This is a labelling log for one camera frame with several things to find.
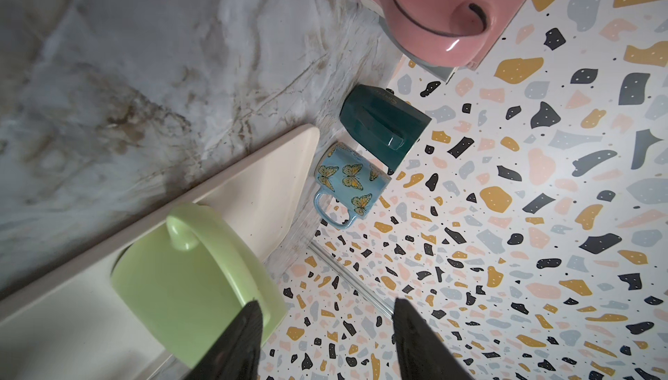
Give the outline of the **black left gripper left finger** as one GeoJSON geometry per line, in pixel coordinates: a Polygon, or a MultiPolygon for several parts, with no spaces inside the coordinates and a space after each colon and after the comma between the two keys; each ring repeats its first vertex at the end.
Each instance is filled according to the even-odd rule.
{"type": "Polygon", "coordinates": [[[256,379],[262,348],[263,313],[257,300],[246,304],[186,380],[256,379]]]}

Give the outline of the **blue butterfly mug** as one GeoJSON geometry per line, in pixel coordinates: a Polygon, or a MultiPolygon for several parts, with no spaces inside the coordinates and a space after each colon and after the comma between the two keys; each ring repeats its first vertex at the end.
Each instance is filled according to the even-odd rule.
{"type": "Polygon", "coordinates": [[[332,227],[348,229],[357,219],[365,219],[391,182],[391,177],[343,142],[330,146],[315,168],[319,184],[313,204],[317,213],[332,227]],[[348,211],[348,219],[338,223],[320,206],[323,196],[333,197],[348,211]]]}

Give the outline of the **grey mug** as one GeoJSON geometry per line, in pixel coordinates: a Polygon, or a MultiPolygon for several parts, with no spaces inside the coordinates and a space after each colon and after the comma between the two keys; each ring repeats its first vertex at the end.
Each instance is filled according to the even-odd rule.
{"type": "Polygon", "coordinates": [[[387,25],[384,18],[382,18],[382,17],[379,18],[379,25],[381,26],[383,32],[389,38],[389,40],[398,49],[400,49],[400,51],[402,51],[403,55],[407,56],[407,58],[409,58],[409,60],[415,62],[417,65],[422,67],[424,70],[431,73],[434,77],[436,77],[440,80],[443,80],[445,82],[445,84],[448,84],[450,82],[452,76],[457,72],[457,70],[458,70],[457,67],[432,65],[430,63],[425,62],[421,58],[415,56],[414,54],[410,53],[407,49],[405,49],[403,46],[401,46],[400,42],[398,42],[395,39],[395,37],[393,37],[393,35],[391,34],[391,31],[389,29],[389,26],[387,25]]]}

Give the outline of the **dark green mug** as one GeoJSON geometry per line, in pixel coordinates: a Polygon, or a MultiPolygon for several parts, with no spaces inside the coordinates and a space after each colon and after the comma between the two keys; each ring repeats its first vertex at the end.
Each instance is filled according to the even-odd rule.
{"type": "Polygon", "coordinates": [[[396,171],[431,118],[386,89],[358,84],[342,105],[339,120],[370,154],[396,171]]]}

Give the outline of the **light green mug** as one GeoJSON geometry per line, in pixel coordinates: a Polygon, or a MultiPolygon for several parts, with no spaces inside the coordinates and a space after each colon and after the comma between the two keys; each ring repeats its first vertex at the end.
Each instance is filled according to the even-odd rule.
{"type": "Polygon", "coordinates": [[[287,306],[262,262],[214,209],[181,204],[116,262],[111,284],[165,350],[194,368],[257,300],[266,341],[287,306]]]}

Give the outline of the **pink mug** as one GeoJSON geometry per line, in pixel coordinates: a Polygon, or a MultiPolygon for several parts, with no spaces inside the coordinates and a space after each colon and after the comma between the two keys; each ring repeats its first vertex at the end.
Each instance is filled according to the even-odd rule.
{"type": "Polygon", "coordinates": [[[427,63],[474,70],[527,0],[361,0],[427,63]]]}

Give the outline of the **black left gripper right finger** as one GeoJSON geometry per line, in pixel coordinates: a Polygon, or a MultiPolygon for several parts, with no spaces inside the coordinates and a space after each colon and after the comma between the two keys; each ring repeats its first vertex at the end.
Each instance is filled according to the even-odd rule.
{"type": "Polygon", "coordinates": [[[392,323],[403,380],[472,379],[409,300],[395,300],[392,323]]]}

